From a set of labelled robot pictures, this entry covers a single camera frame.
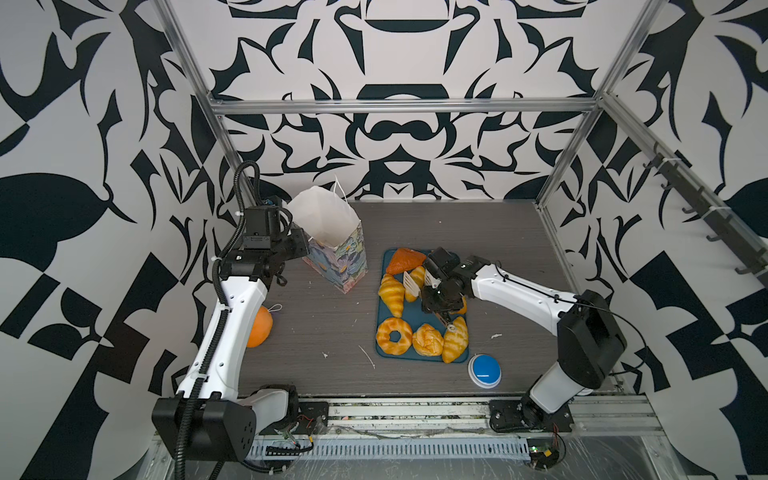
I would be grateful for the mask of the large croissant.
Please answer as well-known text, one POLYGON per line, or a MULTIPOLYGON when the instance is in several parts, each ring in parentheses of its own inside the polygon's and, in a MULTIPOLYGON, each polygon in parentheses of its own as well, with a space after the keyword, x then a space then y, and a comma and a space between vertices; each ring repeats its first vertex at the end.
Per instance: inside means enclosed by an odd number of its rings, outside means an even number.
POLYGON ((393 317, 402 317, 405 305, 405 287, 400 281, 391 274, 385 274, 381 279, 378 295, 393 317))

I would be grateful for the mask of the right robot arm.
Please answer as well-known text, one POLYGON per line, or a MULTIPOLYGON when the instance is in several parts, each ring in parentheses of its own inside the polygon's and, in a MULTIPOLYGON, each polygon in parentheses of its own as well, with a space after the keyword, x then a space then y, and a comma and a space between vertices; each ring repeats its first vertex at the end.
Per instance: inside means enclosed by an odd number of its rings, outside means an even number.
POLYGON ((627 340, 600 294, 544 287, 478 256, 461 260, 437 248, 425 260, 423 310, 447 321, 465 298, 515 312, 557 339, 557 360, 517 401, 493 401, 490 428, 497 433, 553 431, 567 427, 568 404, 600 387, 624 354, 627 340))

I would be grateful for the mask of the metal tongs white tips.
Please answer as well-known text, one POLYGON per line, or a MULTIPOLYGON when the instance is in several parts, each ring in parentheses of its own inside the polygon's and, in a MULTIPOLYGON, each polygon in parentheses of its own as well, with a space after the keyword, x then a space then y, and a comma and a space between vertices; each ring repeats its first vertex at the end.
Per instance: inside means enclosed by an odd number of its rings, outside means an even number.
POLYGON ((428 311, 423 306, 421 294, 425 282, 425 274, 426 270, 424 266, 416 267, 411 272, 405 271, 402 274, 402 283, 405 287, 405 300, 408 303, 418 303, 418 309, 422 315, 432 314, 443 324, 443 326, 448 331, 454 332, 456 327, 453 325, 453 322, 449 317, 435 314, 434 312, 428 311))

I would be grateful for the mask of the small croissant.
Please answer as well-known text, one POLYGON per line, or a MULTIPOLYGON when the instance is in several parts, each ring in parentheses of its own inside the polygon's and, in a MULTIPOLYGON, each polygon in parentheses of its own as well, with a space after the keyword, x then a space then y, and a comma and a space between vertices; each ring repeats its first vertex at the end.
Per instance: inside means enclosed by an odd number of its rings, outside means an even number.
POLYGON ((423 265, 416 267, 410 272, 403 273, 403 286, 405 288, 405 299, 407 302, 415 302, 421 295, 421 289, 425 281, 425 267, 423 265))

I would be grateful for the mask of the floral paper bag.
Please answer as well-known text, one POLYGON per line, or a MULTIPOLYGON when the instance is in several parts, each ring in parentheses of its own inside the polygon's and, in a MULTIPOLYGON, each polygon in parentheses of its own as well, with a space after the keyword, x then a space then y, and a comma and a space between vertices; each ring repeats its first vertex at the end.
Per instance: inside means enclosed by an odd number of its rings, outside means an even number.
POLYGON ((312 186, 288 204, 294 223, 309 237, 304 261, 342 293, 367 273, 362 221, 338 179, 329 189, 312 186))

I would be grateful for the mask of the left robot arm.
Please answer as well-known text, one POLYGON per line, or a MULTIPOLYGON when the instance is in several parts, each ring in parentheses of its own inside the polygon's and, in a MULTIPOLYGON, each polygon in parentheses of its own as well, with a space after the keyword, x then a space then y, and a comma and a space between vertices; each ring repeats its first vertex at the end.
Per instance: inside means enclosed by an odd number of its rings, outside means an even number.
POLYGON ((152 422, 173 457, 173 476, 186 476, 188 461, 212 461, 218 477, 227 462, 244 464, 255 437, 270 426, 298 420, 293 386, 267 386, 241 399, 242 361, 252 327, 273 284, 286 285, 288 261, 308 254, 308 238, 291 212, 261 198, 259 181, 241 181, 254 161, 234 173, 238 221, 212 260, 216 304, 197 356, 172 397, 159 399, 152 422))

